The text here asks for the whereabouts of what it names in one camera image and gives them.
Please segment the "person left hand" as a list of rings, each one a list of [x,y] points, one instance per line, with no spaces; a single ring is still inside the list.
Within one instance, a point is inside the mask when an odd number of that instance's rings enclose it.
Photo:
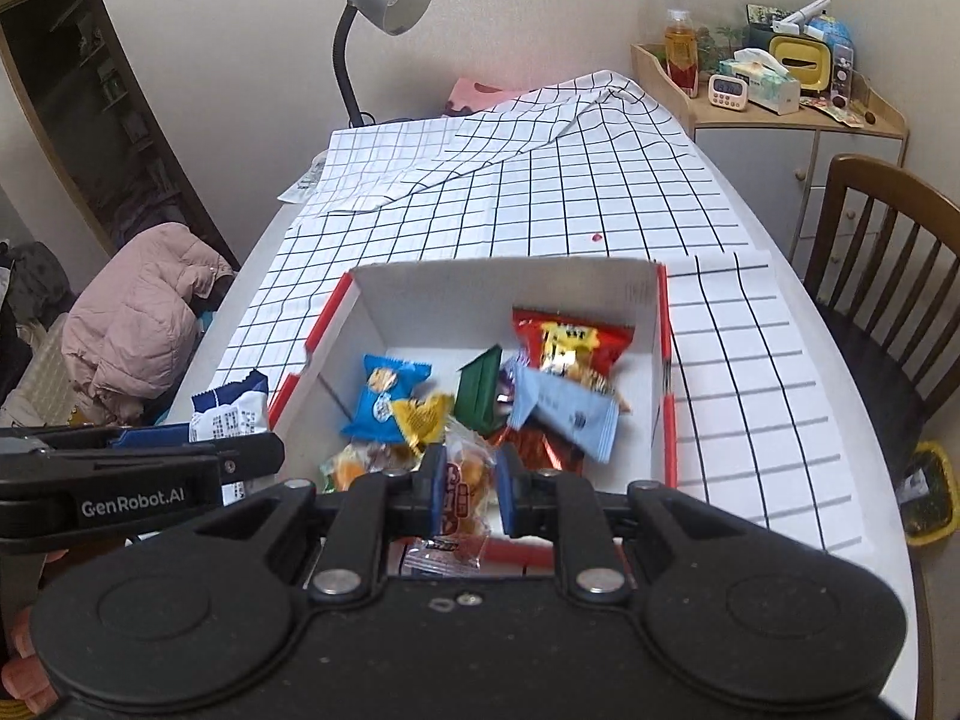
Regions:
[[[37,717],[57,702],[29,632],[44,569],[65,550],[2,557],[2,717]]]

